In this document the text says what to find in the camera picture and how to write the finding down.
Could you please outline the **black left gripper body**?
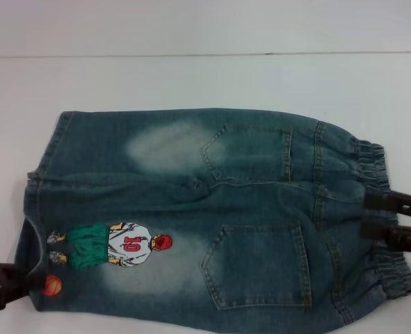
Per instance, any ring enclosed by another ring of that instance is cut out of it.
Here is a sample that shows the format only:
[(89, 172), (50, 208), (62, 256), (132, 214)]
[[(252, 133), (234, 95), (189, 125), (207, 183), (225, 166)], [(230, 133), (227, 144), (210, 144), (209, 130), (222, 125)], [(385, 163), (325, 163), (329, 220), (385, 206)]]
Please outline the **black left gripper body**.
[(0, 310), (8, 303), (29, 295), (26, 274), (14, 264), (0, 263)]

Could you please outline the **blue denim shorts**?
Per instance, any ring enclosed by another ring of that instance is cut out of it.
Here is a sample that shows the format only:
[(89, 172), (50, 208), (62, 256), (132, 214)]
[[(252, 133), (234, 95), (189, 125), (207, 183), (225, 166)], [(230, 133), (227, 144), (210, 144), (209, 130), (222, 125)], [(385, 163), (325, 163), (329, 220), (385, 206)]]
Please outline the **blue denim shorts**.
[(222, 334), (324, 334), (411, 294), (364, 239), (382, 146), (274, 111), (64, 112), (29, 173), (16, 265), (36, 310)]

